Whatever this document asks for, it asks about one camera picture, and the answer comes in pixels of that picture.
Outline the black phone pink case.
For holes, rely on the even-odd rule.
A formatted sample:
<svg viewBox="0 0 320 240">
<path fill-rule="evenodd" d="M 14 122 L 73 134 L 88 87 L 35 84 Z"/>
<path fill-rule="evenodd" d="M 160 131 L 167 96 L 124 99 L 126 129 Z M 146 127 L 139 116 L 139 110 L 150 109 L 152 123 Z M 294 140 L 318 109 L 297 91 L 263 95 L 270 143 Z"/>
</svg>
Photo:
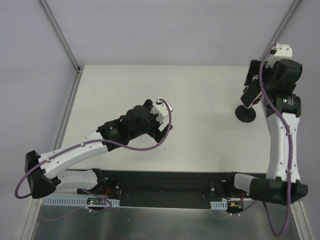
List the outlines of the black phone pink case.
<svg viewBox="0 0 320 240">
<path fill-rule="evenodd" d="M 262 91 L 260 83 L 257 79 L 253 80 L 251 84 L 245 89 L 241 96 L 241 102 L 246 109 L 250 109 L 252 105 L 261 97 Z"/>
</svg>

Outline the black phone stand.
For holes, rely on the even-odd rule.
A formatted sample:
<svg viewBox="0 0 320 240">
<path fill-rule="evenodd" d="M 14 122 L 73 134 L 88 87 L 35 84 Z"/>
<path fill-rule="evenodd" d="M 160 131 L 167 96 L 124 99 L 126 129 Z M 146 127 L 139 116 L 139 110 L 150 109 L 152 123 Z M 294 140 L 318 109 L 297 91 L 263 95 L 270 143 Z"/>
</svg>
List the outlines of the black phone stand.
<svg viewBox="0 0 320 240">
<path fill-rule="evenodd" d="M 254 105 L 258 104 L 260 101 L 260 98 L 255 102 Z M 256 118 L 256 111 L 253 109 L 253 106 L 251 108 L 245 108 L 243 103 L 241 102 L 241 105 L 239 105 L 235 109 L 235 116 L 238 120 L 244 123 L 251 123 Z"/>
</svg>

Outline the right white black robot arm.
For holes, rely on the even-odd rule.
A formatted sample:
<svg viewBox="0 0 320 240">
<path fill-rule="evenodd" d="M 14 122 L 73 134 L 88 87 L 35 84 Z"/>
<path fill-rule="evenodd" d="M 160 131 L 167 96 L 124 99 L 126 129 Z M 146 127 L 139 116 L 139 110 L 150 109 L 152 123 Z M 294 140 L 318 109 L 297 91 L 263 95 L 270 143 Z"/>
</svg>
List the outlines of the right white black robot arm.
<svg viewBox="0 0 320 240">
<path fill-rule="evenodd" d="M 303 66 L 291 59 L 263 63 L 253 59 L 245 79 L 242 104 L 236 118 L 251 123 L 256 118 L 253 105 L 261 102 L 270 136 L 269 164 L 265 178 L 235 172 L 225 184 L 225 192 L 237 197 L 242 191 L 253 200 L 288 206 L 308 194 L 301 183 L 297 164 L 297 130 L 302 113 L 301 99 L 293 93 Z"/>
</svg>

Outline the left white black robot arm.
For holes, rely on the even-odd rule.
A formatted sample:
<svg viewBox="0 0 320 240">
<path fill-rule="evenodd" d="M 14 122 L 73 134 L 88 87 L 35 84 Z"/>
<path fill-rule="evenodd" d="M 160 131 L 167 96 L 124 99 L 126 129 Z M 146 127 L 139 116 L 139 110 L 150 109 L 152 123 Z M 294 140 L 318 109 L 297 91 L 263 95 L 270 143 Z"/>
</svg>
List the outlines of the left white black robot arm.
<svg viewBox="0 0 320 240">
<path fill-rule="evenodd" d="M 47 197 L 57 190 L 87 190 L 96 195 L 106 188 L 106 179 L 98 168 L 70 168 L 94 156 L 118 148 L 150 151 L 167 138 L 172 126 L 173 107 L 164 99 L 147 99 L 119 118 L 107 121 L 83 139 L 47 153 L 35 150 L 25 155 L 25 175 L 33 199 Z"/>
</svg>

